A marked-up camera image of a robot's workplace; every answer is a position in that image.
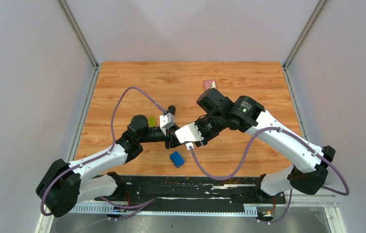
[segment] wood grain surface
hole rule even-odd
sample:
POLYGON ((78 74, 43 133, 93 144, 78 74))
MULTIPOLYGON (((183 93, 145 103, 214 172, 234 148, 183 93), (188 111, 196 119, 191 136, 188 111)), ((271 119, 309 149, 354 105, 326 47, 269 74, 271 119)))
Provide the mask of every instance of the wood grain surface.
MULTIPOLYGON (((204 111, 196 104, 204 92, 203 81, 215 80, 217 89, 232 101, 246 95, 261 103, 294 132, 301 134, 290 94, 278 62, 104 62, 82 132, 76 159, 96 153, 112 143, 110 119, 123 91, 137 86, 163 108, 176 106, 179 126, 195 121, 204 111)), ((144 95, 130 90, 118 108, 114 131, 119 138, 135 115, 155 117, 161 112, 144 95)), ((196 148, 203 167, 213 175, 228 175, 239 164, 250 136, 224 130, 204 148, 196 148)), ((164 143, 144 143, 144 151, 133 161, 110 171, 123 175, 203 176, 184 146, 166 150, 164 143), (186 163, 176 168, 169 155, 178 151, 186 163)), ((251 146, 237 176, 274 173, 291 164, 260 140, 251 146)))

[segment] gray floor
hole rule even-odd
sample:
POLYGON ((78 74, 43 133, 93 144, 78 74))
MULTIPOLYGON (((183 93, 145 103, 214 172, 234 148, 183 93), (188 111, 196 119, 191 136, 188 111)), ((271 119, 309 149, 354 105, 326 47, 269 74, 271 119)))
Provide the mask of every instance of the gray floor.
MULTIPOLYGON (((277 207, 280 216, 284 208, 277 207)), ((58 233, 74 233, 105 215, 67 214, 58 219, 58 233)), ((83 233, 330 233, 323 208, 294 207, 286 218, 266 226, 248 217, 197 217, 197 216, 134 216, 118 222, 104 221, 82 231, 83 233)))

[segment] blue block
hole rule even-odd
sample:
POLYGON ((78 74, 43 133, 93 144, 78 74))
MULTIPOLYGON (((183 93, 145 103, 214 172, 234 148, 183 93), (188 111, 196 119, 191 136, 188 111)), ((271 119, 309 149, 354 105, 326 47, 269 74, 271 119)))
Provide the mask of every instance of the blue block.
POLYGON ((183 166, 184 164, 184 159, 181 157, 181 155, 175 151, 170 155, 170 159, 173 162, 174 166, 179 168, 181 166, 183 166))

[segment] white panel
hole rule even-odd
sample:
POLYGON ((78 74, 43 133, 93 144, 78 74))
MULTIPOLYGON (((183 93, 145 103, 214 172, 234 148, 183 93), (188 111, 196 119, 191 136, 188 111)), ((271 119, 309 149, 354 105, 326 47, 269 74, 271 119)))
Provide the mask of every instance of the white panel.
POLYGON ((57 1, 0 1, 0 232, 34 232, 35 189, 68 157, 92 72, 57 1))
POLYGON ((347 232, 366 232, 366 1, 329 1, 290 72, 310 140, 336 149, 351 188, 337 195, 347 232))
POLYGON ((282 61, 318 0, 68 0, 102 61, 282 61))

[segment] wooden tabletop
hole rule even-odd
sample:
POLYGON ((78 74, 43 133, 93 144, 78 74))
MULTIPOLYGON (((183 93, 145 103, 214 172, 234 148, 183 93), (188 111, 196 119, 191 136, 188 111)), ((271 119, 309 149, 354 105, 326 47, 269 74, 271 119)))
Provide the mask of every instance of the wooden tabletop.
MULTIPOLYGON (((104 62, 97 79, 90 109, 85 121, 76 159, 96 153, 112 143, 112 111, 130 86, 149 94, 163 108, 176 107, 176 124, 184 126, 205 112, 196 104, 204 92, 203 81, 215 80, 217 89, 232 101, 250 96, 291 130, 301 135, 290 94, 278 62, 104 62)), ((130 90, 114 119, 116 138, 127 129, 135 115, 155 117, 161 112, 144 95, 130 90)), ((240 131, 224 130, 206 147, 195 148, 203 167, 213 175, 228 175, 239 164, 250 136, 240 131)), ((122 175, 203 176, 185 146, 171 150, 164 143, 144 143, 144 151, 133 161, 110 171, 122 175), (176 168, 169 156, 178 151, 186 163, 176 168)), ((274 173, 291 162, 260 140, 256 140, 237 176, 259 176, 274 173)))

